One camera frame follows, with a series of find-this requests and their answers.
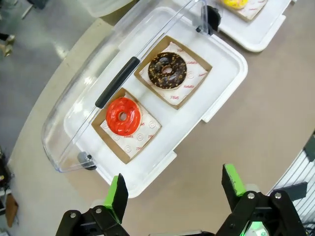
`plastic display container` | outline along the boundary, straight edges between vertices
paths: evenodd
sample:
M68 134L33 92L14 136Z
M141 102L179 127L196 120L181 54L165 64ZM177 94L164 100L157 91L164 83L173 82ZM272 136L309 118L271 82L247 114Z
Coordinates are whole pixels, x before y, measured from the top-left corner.
M132 2L132 0L79 0L91 16L106 16Z
M182 0L172 0L178 5ZM268 0L258 15L246 22L235 13L226 9L220 0L207 0L207 4L219 10L221 23L219 30L227 34L245 49L251 52L263 51L273 39L286 16L286 10L291 0Z
M205 0L140 1L96 48L65 89L42 131L56 170L93 169L110 183L123 174L129 197L138 196L176 157L175 147L203 119L208 122L247 75L242 55L207 34ZM170 36L213 68L193 96L176 110L157 97L134 71L150 50ZM162 125L156 137L128 164L103 142L91 123L115 92L130 92Z

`black handle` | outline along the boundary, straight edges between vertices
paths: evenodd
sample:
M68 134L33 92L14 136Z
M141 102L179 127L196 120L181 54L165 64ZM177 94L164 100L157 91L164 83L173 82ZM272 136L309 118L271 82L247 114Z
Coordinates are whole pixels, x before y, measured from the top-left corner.
M117 90L123 85L128 76L133 72L133 70L139 65L140 60L136 57L132 57L126 65L118 72L112 82L109 83L104 92L99 96L95 105L98 108L103 108L109 99L116 93Z

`beige countertop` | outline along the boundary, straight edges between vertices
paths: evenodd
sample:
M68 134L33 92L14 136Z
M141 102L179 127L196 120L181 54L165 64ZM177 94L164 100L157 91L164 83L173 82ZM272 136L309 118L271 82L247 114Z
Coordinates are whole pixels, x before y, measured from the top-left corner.
M253 54L227 40L249 65L244 82L207 124L175 149L178 157L127 205L123 226L132 236L204 229L215 232L229 214L221 187L223 163L245 183L270 190L315 126L315 15L298 1L265 51ZM55 171L41 129L56 100L111 26L96 22L59 66L33 107L11 156L12 191L20 208L13 235L55 235L68 209L86 211L108 185L95 171Z

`green light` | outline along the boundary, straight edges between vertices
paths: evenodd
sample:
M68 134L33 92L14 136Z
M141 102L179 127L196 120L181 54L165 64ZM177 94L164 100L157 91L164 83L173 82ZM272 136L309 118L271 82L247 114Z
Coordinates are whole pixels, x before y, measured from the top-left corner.
M262 222L260 222L260 221L252 222L251 229L258 230L258 229L261 229L261 228L263 228Z

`gray floor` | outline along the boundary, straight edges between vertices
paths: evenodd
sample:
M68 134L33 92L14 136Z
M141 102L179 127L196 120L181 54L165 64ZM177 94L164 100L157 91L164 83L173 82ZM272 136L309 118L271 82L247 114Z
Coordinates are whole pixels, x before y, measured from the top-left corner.
M0 10L0 32L17 37L13 54L0 56L0 145L7 156L48 80L95 20L77 0L51 0L21 20L28 5L19 0Z

